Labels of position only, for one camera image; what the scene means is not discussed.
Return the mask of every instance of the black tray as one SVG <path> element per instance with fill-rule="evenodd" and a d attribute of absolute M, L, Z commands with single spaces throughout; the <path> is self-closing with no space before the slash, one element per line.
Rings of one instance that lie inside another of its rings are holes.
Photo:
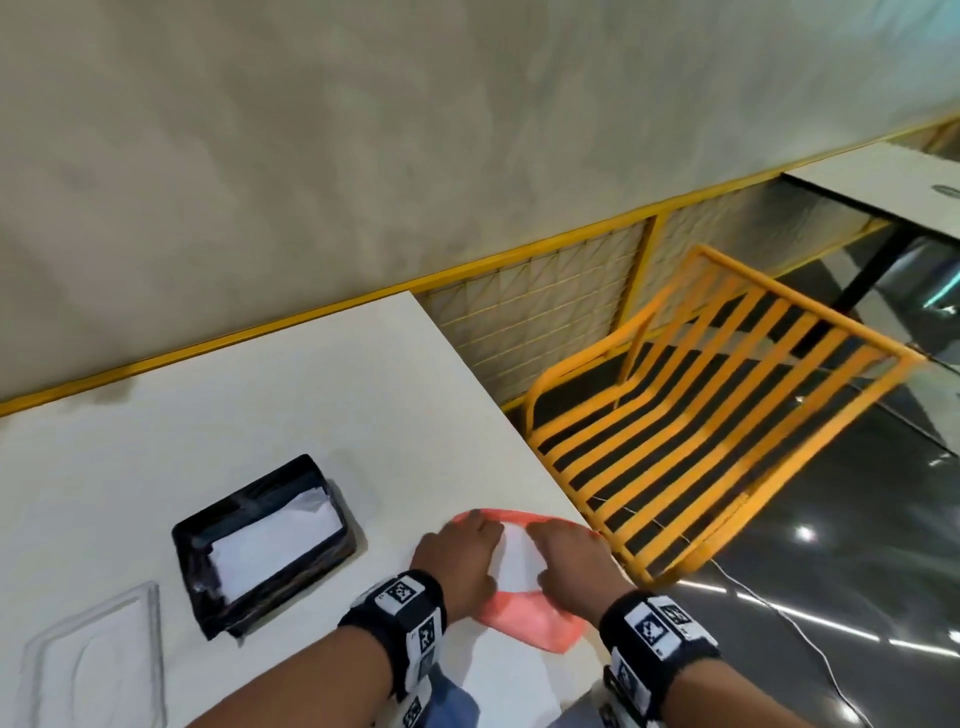
<path fill-rule="evenodd" d="M 210 561 L 213 542 L 269 516 L 294 497 L 314 488 L 322 488 L 329 496 L 344 527 L 227 604 L 220 594 L 220 579 Z M 233 637 L 243 637 L 258 620 L 315 584 L 356 551 L 356 537 L 349 527 L 343 503 L 309 455 L 294 458 L 181 521 L 174 526 L 172 535 L 193 616 L 208 640 L 225 630 Z"/>

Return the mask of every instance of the wrist strap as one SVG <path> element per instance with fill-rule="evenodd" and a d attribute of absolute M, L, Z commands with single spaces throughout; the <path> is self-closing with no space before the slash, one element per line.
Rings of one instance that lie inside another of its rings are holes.
<path fill-rule="evenodd" d="M 405 571 L 360 595 L 339 626 L 363 629 L 383 645 L 393 693 L 402 700 L 437 662 L 446 631 L 444 590 L 426 571 Z"/>
<path fill-rule="evenodd" d="M 663 699 L 682 669 L 720 658 L 716 640 L 673 599 L 640 591 L 607 610 L 600 639 L 611 653 L 604 681 L 641 725 L 660 720 Z"/>

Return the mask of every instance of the tissue box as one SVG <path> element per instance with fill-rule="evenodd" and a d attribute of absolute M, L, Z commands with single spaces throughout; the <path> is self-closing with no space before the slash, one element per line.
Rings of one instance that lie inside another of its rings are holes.
<path fill-rule="evenodd" d="M 356 551 L 344 504 L 301 455 L 173 528 L 183 585 L 208 640 L 246 634 Z"/>

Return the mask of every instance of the white wall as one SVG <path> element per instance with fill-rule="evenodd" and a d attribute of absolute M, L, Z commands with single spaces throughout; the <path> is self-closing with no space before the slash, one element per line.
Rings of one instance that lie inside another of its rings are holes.
<path fill-rule="evenodd" d="M 958 42 L 948 0 L 11 0 L 0 398 L 933 118 Z"/>

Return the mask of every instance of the white countertop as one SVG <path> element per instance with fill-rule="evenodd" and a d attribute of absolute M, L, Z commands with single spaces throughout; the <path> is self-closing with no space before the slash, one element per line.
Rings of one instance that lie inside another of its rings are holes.
<path fill-rule="evenodd" d="M 878 142 L 784 174 L 960 240 L 960 199 L 933 189 L 960 191 L 955 161 Z"/>
<path fill-rule="evenodd" d="M 170 529 L 305 452 L 366 544 L 242 645 L 208 643 Z M 145 581 L 159 584 L 167 724 L 181 728 L 330 631 L 449 517 L 496 507 L 579 520 L 410 294 L 11 415 L 0 473 L 4 725 L 24 644 Z M 600 677 L 598 644 L 590 632 L 550 655 L 465 620 L 442 665 L 481 725 L 543 726 Z"/>

